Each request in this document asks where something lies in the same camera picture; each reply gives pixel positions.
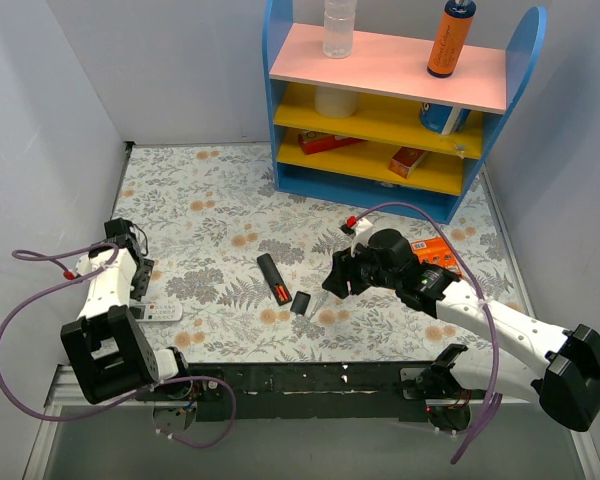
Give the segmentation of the black remote control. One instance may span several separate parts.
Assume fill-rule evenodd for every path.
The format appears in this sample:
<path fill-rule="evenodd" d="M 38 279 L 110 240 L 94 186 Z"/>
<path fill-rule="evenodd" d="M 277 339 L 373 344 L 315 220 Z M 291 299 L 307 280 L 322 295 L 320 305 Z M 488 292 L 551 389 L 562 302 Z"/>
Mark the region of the black remote control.
<path fill-rule="evenodd" d="M 264 280 L 265 280 L 266 284 L 268 285 L 269 289 L 271 290 L 274 298 L 275 298 L 275 295 L 274 295 L 273 290 L 276 285 L 283 285 L 286 288 L 286 291 L 288 292 L 290 299 L 287 302 L 284 301 L 282 304 L 279 304 L 275 298 L 275 301 L 277 302 L 277 304 L 279 306 L 282 306 L 282 305 L 290 303 L 292 301 L 292 296 L 289 293 L 289 290 L 287 289 L 286 284 L 284 283 L 284 280 L 282 279 L 282 276 L 281 276 L 273 258 L 271 257 L 271 255 L 269 253 L 260 255 L 256 259 L 256 262 L 257 262 L 258 267 L 260 268 L 260 270 L 263 274 Z"/>

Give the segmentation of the white remote control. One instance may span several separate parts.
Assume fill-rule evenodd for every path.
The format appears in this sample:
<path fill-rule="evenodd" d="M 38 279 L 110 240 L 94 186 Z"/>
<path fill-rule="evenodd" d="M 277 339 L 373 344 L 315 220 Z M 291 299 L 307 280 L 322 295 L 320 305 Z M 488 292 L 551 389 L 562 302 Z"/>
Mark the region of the white remote control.
<path fill-rule="evenodd" d="M 131 312 L 138 322 L 169 323 L 178 322 L 183 317 L 183 307 L 179 302 L 132 303 Z"/>

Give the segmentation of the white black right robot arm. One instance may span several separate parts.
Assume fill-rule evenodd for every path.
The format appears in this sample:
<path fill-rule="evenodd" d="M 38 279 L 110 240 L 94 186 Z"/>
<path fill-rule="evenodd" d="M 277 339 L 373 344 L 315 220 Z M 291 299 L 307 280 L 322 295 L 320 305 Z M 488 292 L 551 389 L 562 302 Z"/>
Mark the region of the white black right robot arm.
<path fill-rule="evenodd" d="M 600 412 L 600 334 L 580 324 L 569 330 L 524 315 L 475 288 L 440 265 L 421 263 L 395 229 L 375 230 L 367 220 L 342 225 L 350 247 L 334 253 L 322 287 L 340 299 L 371 287 L 393 291 L 414 311 L 488 339 L 511 362 L 493 361 L 467 347 L 439 356 L 426 379 L 444 397 L 488 390 L 529 402 L 560 425 L 586 432 Z"/>

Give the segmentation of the black battery cover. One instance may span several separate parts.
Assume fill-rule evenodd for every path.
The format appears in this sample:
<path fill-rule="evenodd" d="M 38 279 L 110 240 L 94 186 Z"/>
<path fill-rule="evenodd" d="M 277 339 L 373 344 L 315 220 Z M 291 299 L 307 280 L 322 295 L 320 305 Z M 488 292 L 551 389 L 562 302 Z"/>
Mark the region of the black battery cover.
<path fill-rule="evenodd" d="M 295 295 L 293 302 L 290 307 L 290 311 L 295 315 L 304 316 L 309 303 L 311 301 L 311 295 L 302 291 L 298 291 Z"/>

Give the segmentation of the red battery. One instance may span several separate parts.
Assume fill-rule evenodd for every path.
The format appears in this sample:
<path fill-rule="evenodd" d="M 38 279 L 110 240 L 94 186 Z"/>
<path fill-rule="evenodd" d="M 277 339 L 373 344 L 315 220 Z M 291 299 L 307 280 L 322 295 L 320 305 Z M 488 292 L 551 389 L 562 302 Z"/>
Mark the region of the red battery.
<path fill-rule="evenodd" d="M 274 287 L 274 290 L 273 290 L 273 292 L 274 292 L 274 295 L 275 295 L 276 301 L 277 301 L 279 304 L 282 304 L 282 303 L 284 302 L 284 293 L 283 293 L 283 292 L 280 290 L 280 286 L 279 286 L 279 285 L 276 285 L 276 286 Z"/>

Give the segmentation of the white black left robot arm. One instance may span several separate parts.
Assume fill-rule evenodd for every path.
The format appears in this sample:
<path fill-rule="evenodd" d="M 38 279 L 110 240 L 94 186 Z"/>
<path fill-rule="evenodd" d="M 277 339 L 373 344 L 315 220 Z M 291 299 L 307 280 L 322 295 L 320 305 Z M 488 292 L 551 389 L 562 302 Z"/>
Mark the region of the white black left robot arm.
<path fill-rule="evenodd" d="M 175 347 L 155 351 L 138 325 L 138 304 L 146 294 L 154 261 L 141 247 L 141 230 L 130 220 L 104 224 L 105 241 L 79 257 L 73 274 L 89 280 L 77 319 L 61 328 L 60 339 L 87 401 L 99 404 L 158 383 L 173 400 L 185 398 L 193 386 L 184 356 Z"/>

